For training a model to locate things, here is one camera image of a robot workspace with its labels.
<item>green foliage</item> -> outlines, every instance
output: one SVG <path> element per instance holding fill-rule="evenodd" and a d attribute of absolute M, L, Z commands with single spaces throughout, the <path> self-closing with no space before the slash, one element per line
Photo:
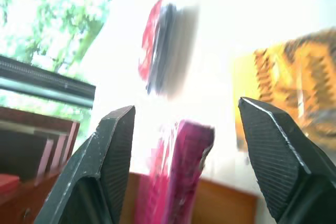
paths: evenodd
<path fill-rule="evenodd" d="M 108 14 L 109 0 L 0 0 L 0 53 L 83 80 L 70 70 L 81 63 Z M 85 136 L 89 110 L 27 96 L 9 105 L 8 95 L 0 93 L 0 105 L 80 121 L 79 136 Z"/>

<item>window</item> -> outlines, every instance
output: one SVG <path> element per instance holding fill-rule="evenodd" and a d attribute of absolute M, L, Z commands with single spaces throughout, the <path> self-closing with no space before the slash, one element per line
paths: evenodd
<path fill-rule="evenodd" d="M 0 54 L 88 82 L 80 64 L 109 15 L 109 1 L 0 0 Z M 79 121 L 78 138 L 87 137 L 88 108 L 7 90 L 0 90 L 0 105 Z"/>

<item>book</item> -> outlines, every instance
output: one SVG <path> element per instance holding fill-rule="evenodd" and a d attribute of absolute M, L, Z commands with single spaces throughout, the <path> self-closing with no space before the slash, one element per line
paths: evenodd
<path fill-rule="evenodd" d="M 43 176 L 53 144 L 44 136 L 0 130 L 0 173 L 22 182 Z"/>
<path fill-rule="evenodd" d="M 62 150 L 65 148 L 65 143 L 68 141 L 68 136 L 65 132 L 57 132 L 29 125 L 23 125 L 12 122 L 0 121 L 0 129 L 22 132 L 31 135 L 44 136 L 53 140 L 54 144 L 50 151 L 50 157 L 47 163 L 46 172 L 56 170 L 63 159 Z"/>

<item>pink package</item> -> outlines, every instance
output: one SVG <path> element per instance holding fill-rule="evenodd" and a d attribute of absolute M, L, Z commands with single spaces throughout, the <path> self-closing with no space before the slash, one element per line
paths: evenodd
<path fill-rule="evenodd" d="M 150 174 L 140 181 L 135 224 L 188 224 L 214 130 L 181 121 L 160 133 Z"/>

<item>white wall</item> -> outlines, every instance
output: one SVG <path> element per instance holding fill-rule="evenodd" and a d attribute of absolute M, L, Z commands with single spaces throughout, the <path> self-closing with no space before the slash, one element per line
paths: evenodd
<path fill-rule="evenodd" d="M 133 171 L 145 170 L 155 129 L 190 118 L 216 128 L 215 146 L 203 176 L 260 196 L 246 154 L 236 149 L 230 63 L 259 47 L 336 24 L 335 0 L 184 0 L 194 17 L 191 60 L 174 98 L 147 96 L 138 76 L 142 33 L 156 0 L 113 0 L 111 16 L 89 49 L 85 64 L 97 85 L 92 127 L 113 109 L 135 104 Z M 272 224 L 263 200 L 256 224 Z"/>

